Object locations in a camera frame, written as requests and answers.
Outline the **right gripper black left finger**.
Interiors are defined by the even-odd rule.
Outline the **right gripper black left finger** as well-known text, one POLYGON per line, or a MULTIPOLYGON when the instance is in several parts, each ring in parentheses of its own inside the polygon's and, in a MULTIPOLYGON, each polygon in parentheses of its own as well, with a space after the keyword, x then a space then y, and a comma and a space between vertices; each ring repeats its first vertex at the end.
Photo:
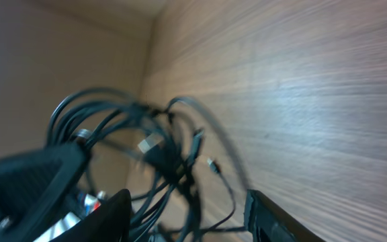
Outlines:
POLYGON ((132 202, 122 189, 51 242, 129 242, 132 202))

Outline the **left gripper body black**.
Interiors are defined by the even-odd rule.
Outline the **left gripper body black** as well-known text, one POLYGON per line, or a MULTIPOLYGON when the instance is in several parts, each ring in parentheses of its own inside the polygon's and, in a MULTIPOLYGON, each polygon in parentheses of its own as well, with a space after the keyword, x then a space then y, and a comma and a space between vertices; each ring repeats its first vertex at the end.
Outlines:
POLYGON ((88 163, 77 143, 0 158, 0 241, 34 241, 60 219, 88 163))

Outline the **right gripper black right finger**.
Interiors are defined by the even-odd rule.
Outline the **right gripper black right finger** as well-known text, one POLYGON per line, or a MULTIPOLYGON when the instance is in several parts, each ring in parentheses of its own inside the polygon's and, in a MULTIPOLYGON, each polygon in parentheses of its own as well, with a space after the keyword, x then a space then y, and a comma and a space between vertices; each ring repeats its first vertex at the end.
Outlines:
POLYGON ((244 226, 254 242, 324 242, 259 190, 247 190, 244 226))

